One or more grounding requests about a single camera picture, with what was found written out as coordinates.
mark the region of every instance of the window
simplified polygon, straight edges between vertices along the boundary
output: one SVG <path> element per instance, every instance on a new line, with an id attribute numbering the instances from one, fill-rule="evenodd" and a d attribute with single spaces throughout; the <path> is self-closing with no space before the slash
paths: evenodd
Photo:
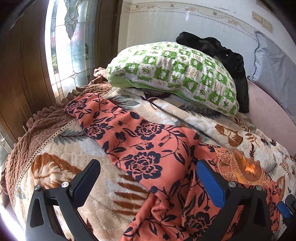
<path id="1" fill-rule="evenodd" d="M 97 0 L 49 0 L 45 52 L 57 102 L 93 79 L 96 5 Z"/>

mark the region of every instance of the pillowcase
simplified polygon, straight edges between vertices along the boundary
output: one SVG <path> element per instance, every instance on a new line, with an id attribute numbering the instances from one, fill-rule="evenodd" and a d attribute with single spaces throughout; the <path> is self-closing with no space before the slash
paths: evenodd
<path id="1" fill-rule="evenodd" d="M 296 65 L 264 34 L 255 34 L 259 45 L 255 50 L 254 74 L 249 79 L 278 102 L 296 124 Z"/>
<path id="2" fill-rule="evenodd" d="M 188 101 L 235 115 L 235 83 L 218 59 L 175 42 L 136 45 L 122 50 L 107 67 L 113 87 L 174 93 Z"/>

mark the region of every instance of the blue gripper pad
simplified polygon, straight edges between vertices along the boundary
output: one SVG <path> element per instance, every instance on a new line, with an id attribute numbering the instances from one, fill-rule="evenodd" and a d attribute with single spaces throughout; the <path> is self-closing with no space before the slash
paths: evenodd
<path id="1" fill-rule="evenodd" d="M 216 207 L 222 208 L 226 202 L 225 192 L 208 168 L 201 161 L 196 164 L 196 174 L 204 185 L 207 193 L 213 201 L 213 204 Z"/>
<path id="2" fill-rule="evenodd" d="M 291 216 L 290 209 L 284 204 L 283 201 L 280 201 L 277 204 L 277 209 L 282 214 L 284 218 L 289 218 Z"/>

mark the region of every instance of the black bracket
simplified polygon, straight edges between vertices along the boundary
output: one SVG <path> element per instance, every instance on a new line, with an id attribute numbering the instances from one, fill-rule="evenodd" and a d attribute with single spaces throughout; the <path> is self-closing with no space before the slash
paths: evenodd
<path id="1" fill-rule="evenodd" d="M 227 182 L 205 160 L 197 163 L 196 171 L 215 206 L 221 210 L 199 241 L 220 241 L 225 235 L 239 205 L 243 205 L 237 228 L 229 241 L 271 241 L 271 220 L 261 186 L 243 188 Z"/>
<path id="2" fill-rule="evenodd" d="M 63 182 L 60 187 L 53 189 L 36 185 L 28 211 L 26 240 L 67 240 L 53 208 L 59 206 L 75 240 L 96 241 L 97 238 L 85 225 L 77 208 L 84 205 L 100 172 L 100 162 L 92 159 L 71 182 Z"/>
<path id="3" fill-rule="evenodd" d="M 296 237 L 296 198 L 289 194 L 285 203 L 280 201 L 277 208 L 283 216 L 283 223 L 287 226 L 279 241 L 294 240 Z"/>

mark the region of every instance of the black cloth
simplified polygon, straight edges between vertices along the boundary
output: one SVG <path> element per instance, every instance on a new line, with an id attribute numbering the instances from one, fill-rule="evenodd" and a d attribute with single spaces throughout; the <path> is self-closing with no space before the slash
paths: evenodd
<path id="1" fill-rule="evenodd" d="M 218 57 L 234 80 L 237 90 L 239 112 L 249 112 L 248 82 L 246 71 L 244 70 L 244 59 L 240 54 L 234 53 L 230 49 L 223 47 L 215 38 L 208 37 L 201 39 L 200 37 L 187 32 L 180 33 L 176 42 L 197 49 L 211 57 Z"/>

